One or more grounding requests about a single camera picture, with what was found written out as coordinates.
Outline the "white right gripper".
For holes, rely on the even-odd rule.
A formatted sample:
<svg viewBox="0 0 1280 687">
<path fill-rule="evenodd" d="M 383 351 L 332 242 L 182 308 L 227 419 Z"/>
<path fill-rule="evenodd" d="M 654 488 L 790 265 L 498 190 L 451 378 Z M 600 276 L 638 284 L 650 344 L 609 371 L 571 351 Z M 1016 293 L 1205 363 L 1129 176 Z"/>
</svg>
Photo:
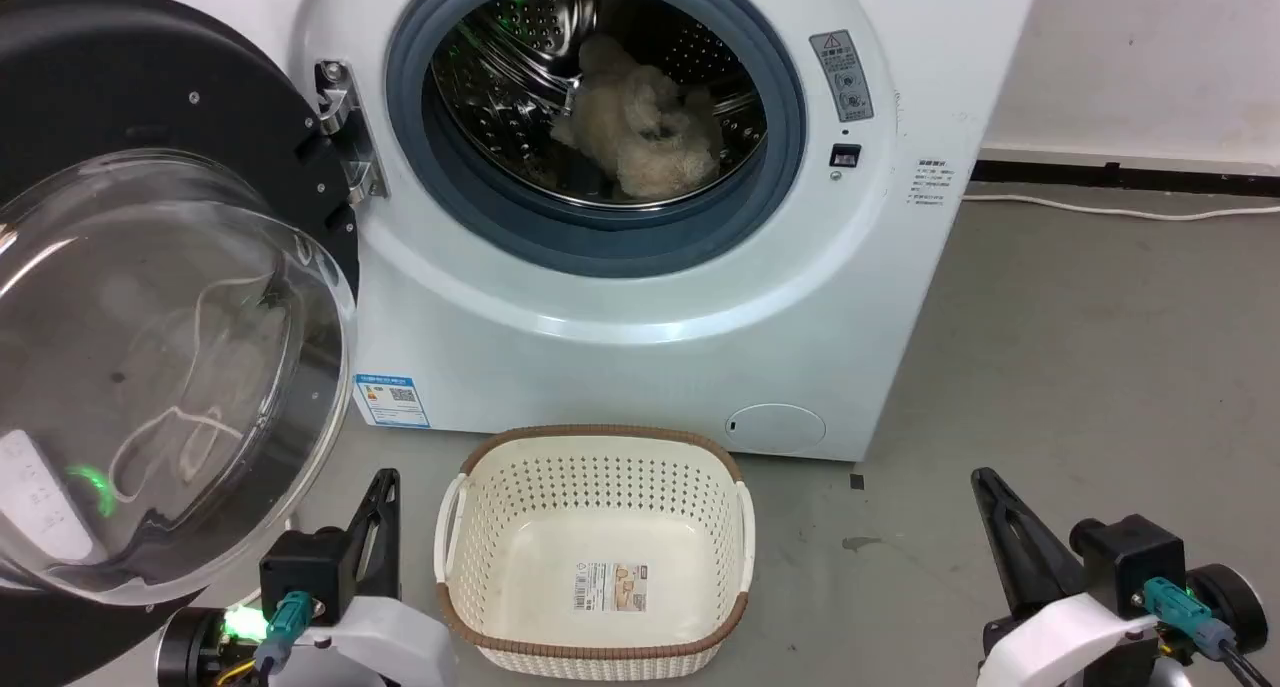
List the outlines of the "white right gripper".
<svg viewBox="0 0 1280 687">
<path fill-rule="evenodd" d="M 1083 565 L 996 470 L 973 470 L 972 487 L 1011 617 L 1039 610 L 992 647 L 983 686 L 1062 684 L 1126 635 L 1157 624 L 1148 613 L 1119 617 L 1083 594 Z"/>
</svg>

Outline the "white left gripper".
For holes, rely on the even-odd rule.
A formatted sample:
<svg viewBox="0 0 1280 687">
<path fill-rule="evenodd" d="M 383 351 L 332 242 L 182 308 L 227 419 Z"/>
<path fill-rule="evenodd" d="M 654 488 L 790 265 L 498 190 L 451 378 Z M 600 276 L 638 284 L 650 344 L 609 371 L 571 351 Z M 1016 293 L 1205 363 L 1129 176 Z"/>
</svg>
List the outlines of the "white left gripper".
<svg viewBox="0 0 1280 687">
<path fill-rule="evenodd" d="M 449 629 L 396 600 L 402 597 L 399 491 L 398 470 L 378 470 L 346 531 L 346 614 L 303 633 L 296 645 L 297 686 L 458 684 Z"/>
</svg>

